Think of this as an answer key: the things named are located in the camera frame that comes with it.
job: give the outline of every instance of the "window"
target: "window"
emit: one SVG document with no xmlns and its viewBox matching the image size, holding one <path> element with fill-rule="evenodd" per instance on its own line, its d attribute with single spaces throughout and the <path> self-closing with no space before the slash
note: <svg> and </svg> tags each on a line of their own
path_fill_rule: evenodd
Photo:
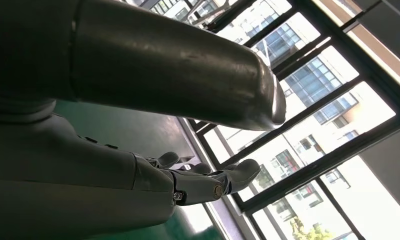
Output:
<svg viewBox="0 0 400 240">
<path fill-rule="evenodd" d="M 292 207 L 288 203 L 285 197 L 280 200 L 272 203 L 272 206 L 275 209 L 275 212 L 279 215 L 279 217 L 285 222 L 296 216 Z"/>
<path fill-rule="evenodd" d="M 156 4 L 156 5 L 154 6 L 154 9 L 155 9 L 156 12 L 159 13 L 160 15 L 165 14 L 165 12 L 162 10 L 162 8 L 161 8 L 158 4 Z"/>
<path fill-rule="evenodd" d="M 340 239 L 338 238 L 339 236 L 352 232 L 325 195 L 322 197 L 319 196 L 320 202 L 316 202 L 311 207 L 313 202 L 312 200 L 309 202 L 308 199 L 313 198 L 314 194 L 318 194 L 317 191 L 320 190 L 318 186 L 313 188 L 314 185 L 316 185 L 316 182 L 312 181 L 295 191 L 301 197 L 301 201 L 292 197 L 293 193 L 290 193 L 252 214 L 252 217 L 258 223 L 266 239 L 281 239 L 278 236 L 271 235 L 268 229 L 272 229 L 273 227 L 279 228 L 285 239 L 289 240 L 333 240 Z M 267 209 L 270 209 L 271 213 L 274 213 L 275 219 L 277 219 L 278 215 L 278 218 L 281 220 L 277 220 L 277 223 L 274 224 L 270 223 L 266 215 Z M 327 237 L 321 235 L 322 238 L 311 238 L 311 235 L 316 232 L 321 232 L 327 235 Z"/>
<path fill-rule="evenodd" d="M 301 143 L 301 145 L 303 146 L 303 148 L 304 148 L 305 150 L 309 150 L 309 149 L 311 149 L 311 147 L 312 147 L 312 144 L 311 144 L 306 138 L 300 140 L 300 143 Z"/>
<path fill-rule="evenodd" d="M 341 129 L 344 126 L 346 126 L 347 124 L 349 124 L 349 122 L 343 117 L 343 116 L 339 116 L 336 119 L 334 119 L 332 121 L 332 123 L 338 128 Z"/>
<path fill-rule="evenodd" d="M 187 15 L 187 14 L 188 14 L 188 10 L 184 7 L 183 9 L 181 9 L 181 11 L 179 11 L 175 15 L 174 19 L 178 20 L 178 21 L 181 21 L 183 19 L 183 17 L 185 17 L 185 15 Z"/>
<path fill-rule="evenodd" d="M 341 81 L 319 57 L 314 58 L 287 77 L 285 81 L 306 107 L 311 106 L 342 85 Z M 351 109 L 356 103 L 357 100 L 350 93 L 347 93 L 316 112 L 314 116 L 320 124 L 325 124 Z"/>
<path fill-rule="evenodd" d="M 215 32 L 224 28 L 219 36 L 250 47 L 278 76 L 287 121 L 271 132 L 209 125 L 211 131 L 196 134 L 209 143 L 204 150 L 218 169 L 245 159 L 259 163 L 256 179 L 233 196 L 261 238 L 400 239 L 400 207 L 394 200 L 390 205 L 390 194 L 376 191 L 362 171 L 369 173 L 365 164 L 340 165 L 400 128 L 400 87 L 372 58 L 381 58 L 393 78 L 400 77 L 400 61 L 351 20 L 361 11 L 354 1 L 312 1 L 316 4 L 290 1 L 291 6 L 285 0 L 256 0 L 226 27 L 220 24 L 225 21 L 209 25 Z M 278 26 L 270 31 L 272 23 Z M 265 31 L 266 36 L 257 35 Z M 210 135 L 216 129 L 223 137 Z M 336 203 L 341 208 L 335 209 Z M 395 223 L 375 217 L 375 209 Z"/>
<path fill-rule="evenodd" d="M 207 0 L 202 3 L 199 8 L 197 8 L 197 13 L 203 17 L 217 8 L 218 6 L 216 6 L 216 3 L 213 0 Z"/>
<path fill-rule="evenodd" d="M 353 130 L 353 131 L 349 131 L 347 133 L 345 133 L 342 137 L 340 137 L 338 140 L 342 143 L 347 143 L 348 141 L 356 138 L 357 136 L 359 136 L 358 132 Z"/>
<path fill-rule="evenodd" d="M 305 151 L 311 150 L 319 153 L 320 156 L 325 155 L 325 152 L 322 150 L 321 146 L 317 143 L 312 134 L 300 140 L 299 143 L 300 145 L 296 148 L 296 152 L 299 154 L 303 154 Z"/>
<path fill-rule="evenodd" d="M 173 4 L 171 3 L 171 1 L 169 1 L 169 0 L 162 0 L 162 1 L 166 5 L 166 7 L 168 7 L 169 9 L 172 8 Z"/>
<path fill-rule="evenodd" d="M 288 97 L 288 96 L 290 96 L 291 94 L 293 94 L 293 90 L 291 90 L 291 89 L 288 89 L 288 90 L 285 90 L 285 91 L 284 91 L 285 97 Z"/>
<path fill-rule="evenodd" d="M 286 178 L 296 172 L 300 167 L 288 150 L 284 150 L 271 161 L 272 166 L 278 170 L 281 178 Z"/>
<path fill-rule="evenodd" d="M 231 41 L 241 39 L 238 43 L 244 44 L 290 8 L 291 5 L 286 0 L 258 0 L 217 35 Z"/>
<path fill-rule="evenodd" d="M 350 184 L 337 168 L 325 173 L 325 177 L 330 184 L 343 186 L 345 189 L 350 188 Z"/>
<path fill-rule="evenodd" d="M 269 58 L 272 66 L 278 58 L 285 57 L 286 53 L 296 52 L 298 49 L 295 44 L 299 41 L 301 41 L 300 37 L 287 23 L 284 23 L 276 31 L 265 37 L 262 43 L 258 43 L 256 48 Z"/>
<path fill-rule="evenodd" d="M 351 141 L 358 135 L 357 131 L 364 130 L 366 132 L 383 121 L 395 116 L 393 110 L 391 110 L 387 104 L 381 102 L 379 96 L 377 96 L 377 98 L 370 97 L 374 96 L 375 92 L 365 82 L 361 82 L 352 88 L 348 94 L 350 93 L 357 96 L 368 96 L 366 98 L 360 97 L 360 99 L 362 99 L 360 104 L 363 106 L 360 111 L 364 114 L 358 114 L 356 111 L 353 113 L 346 113 L 355 116 L 352 118 L 352 120 L 354 120 L 352 123 L 354 123 L 356 127 L 356 132 L 352 130 L 346 134 L 340 135 L 340 130 L 334 127 L 333 124 L 321 125 L 316 117 L 311 115 L 286 132 L 255 149 L 243 159 L 254 159 L 259 163 L 266 163 L 269 161 L 270 156 L 276 156 L 270 161 L 271 166 L 267 169 L 275 182 L 283 181 L 286 177 L 297 172 L 304 166 L 312 164 L 326 154 L 331 153 L 339 146 Z M 339 100 L 338 98 L 331 103 L 337 103 Z M 375 118 L 378 121 L 371 122 L 370 118 Z M 306 140 L 304 140 L 305 138 L 311 145 L 311 148 L 307 150 L 302 145 L 303 143 L 306 147 L 309 146 Z M 239 192 L 239 196 L 243 201 L 247 201 L 257 194 L 257 192 L 252 193 L 250 188 Z"/>
<path fill-rule="evenodd" d="M 311 208 L 323 202 L 321 196 L 311 183 L 299 188 L 292 194 L 298 201 L 306 202 Z"/>
<path fill-rule="evenodd" d="M 165 2 L 163 2 L 163 0 L 158 2 L 159 6 L 161 7 L 161 9 L 163 9 L 163 12 L 166 13 L 169 8 L 166 6 Z"/>
<path fill-rule="evenodd" d="M 267 187 L 275 183 L 271 177 L 271 174 L 263 164 L 260 165 L 260 172 L 255 180 L 257 181 L 257 184 L 263 189 L 266 189 Z"/>
</svg>

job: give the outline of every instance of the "metal cylinder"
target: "metal cylinder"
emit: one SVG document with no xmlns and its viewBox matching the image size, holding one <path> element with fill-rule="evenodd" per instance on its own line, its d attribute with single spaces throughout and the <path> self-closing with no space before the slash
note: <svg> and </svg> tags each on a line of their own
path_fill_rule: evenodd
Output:
<svg viewBox="0 0 400 240">
<path fill-rule="evenodd" d="M 286 112 L 250 49 L 113 0 L 0 1 L 0 99 L 17 96 L 31 111 L 65 99 L 250 130 Z"/>
<path fill-rule="evenodd" d="M 73 79 L 82 101 L 271 130 L 285 120 L 279 82 L 250 49 L 109 0 L 86 0 Z"/>
</svg>

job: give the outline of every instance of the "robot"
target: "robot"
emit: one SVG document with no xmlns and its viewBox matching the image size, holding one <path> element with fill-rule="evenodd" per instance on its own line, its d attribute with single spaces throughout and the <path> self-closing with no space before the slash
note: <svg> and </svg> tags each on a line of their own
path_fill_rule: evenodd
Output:
<svg viewBox="0 0 400 240">
<path fill-rule="evenodd" d="M 207 31 L 113 0 L 0 1 L 0 239 L 158 225 L 260 171 L 252 159 L 213 173 L 172 170 L 173 153 L 97 144 L 53 113 L 57 99 L 257 131 L 286 113 L 262 60 Z"/>
</svg>

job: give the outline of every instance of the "metal bolt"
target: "metal bolt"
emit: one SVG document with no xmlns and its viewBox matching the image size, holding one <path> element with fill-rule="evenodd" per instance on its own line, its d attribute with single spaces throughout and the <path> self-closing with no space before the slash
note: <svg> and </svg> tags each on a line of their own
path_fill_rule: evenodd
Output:
<svg viewBox="0 0 400 240">
<path fill-rule="evenodd" d="M 183 196 L 184 196 L 183 193 L 182 193 L 182 192 L 179 192 L 179 191 L 173 193 L 173 199 L 174 199 L 175 201 L 180 201 L 180 200 L 182 200 L 182 199 L 183 199 Z"/>
<path fill-rule="evenodd" d="M 222 196 L 222 192 L 224 191 L 224 189 L 222 188 L 221 185 L 216 185 L 213 189 L 213 196 L 216 199 L 220 199 Z"/>
</svg>

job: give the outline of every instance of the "window frame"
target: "window frame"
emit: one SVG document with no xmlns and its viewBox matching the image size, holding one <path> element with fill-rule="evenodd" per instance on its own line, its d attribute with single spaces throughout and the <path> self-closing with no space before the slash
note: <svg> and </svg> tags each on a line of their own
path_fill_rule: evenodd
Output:
<svg viewBox="0 0 400 240">
<path fill-rule="evenodd" d="M 233 7 L 232 9 L 226 11 L 223 15 L 217 17 L 207 26 L 207 29 L 213 33 L 219 32 L 251 5 L 251 3 L 248 3 L 246 0 L 239 1 L 240 4 L 237 4 L 237 7 Z M 203 137 L 205 133 L 216 128 L 215 124 L 206 123 L 206 127 L 196 131 L 196 135 L 214 166 L 220 170 L 228 165 L 236 164 L 240 160 L 244 159 L 261 146 L 288 131 L 304 119 L 312 116 L 328 103 L 337 100 L 359 83 L 367 83 L 371 89 L 373 89 L 379 95 L 379 97 L 395 112 L 394 117 L 369 130 L 366 134 L 361 134 L 351 141 L 344 143 L 337 149 L 303 167 L 287 178 L 276 182 L 249 200 L 242 201 L 237 193 L 233 194 L 233 198 L 240 211 L 246 214 L 253 225 L 255 225 L 255 221 L 252 218 L 255 212 L 265 209 L 269 204 L 285 197 L 287 194 L 293 193 L 295 190 L 304 186 L 305 184 L 310 183 L 311 181 L 316 181 L 323 193 L 327 196 L 332 205 L 337 209 L 342 218 L 352 229 L 352 232 L 358 237 L 358 239 L 362 240 L 364 239 L 363 236 L 337 203 L 334 196 L 332 196 L 331 192 L 322 182 L 320 177 L 328 171 L 335 169 L 337 166 L 347 161 L 350 157 L 357 155 L 365 148 L 375 144 L 378 141 L 381 141 L 386 136 L 400 129 L 400 86 L 347 35 L 347 32 L 351 30 L 353 26 L 355 26 L 356 21 L 363 14 L 365 14 L 365 11 L 360 12 L 344 25 L 338 26 L 331 20 L 329 16 L 327 16 L 318 6 L 316 6 L 312 0 L 287 0 L 287 2 L 291 4 L 290 10 L 281 14 L 277 19 L 261 29 L 243 45 L 248 48 L 253 47 L 264 37 L 285 23 L 285 21 L 287 21 L 295 13 L 300 12 L 305 19 L 308 20 L 312 26 L 319 31 L 320 36 L 307 43 L 291 56 L 284 59 L 277 66 L 273 66 L 271 69 L 276 77 L 280 80 L 285 79 L 301 66 L 318 56 L 329 46 L 333 46 L 357 70 L 359 76 L 341 86 L 338 86 L 334 91 L 289 119 L 280 128 L 270 132 L 265 132 L 260 137 L 252 141 L 251 144 L 241 149 L 238 153 L 232 154 L 231 157 L 225 162 L 220 163 L 216 159 L 216 156 L 214 156 L 213 151 L 211 151 L 209 144 Z M 256 230 L 258 231 L 259 235 L 264 238 L 261 230 L 257 227 Z"/>
</svg>

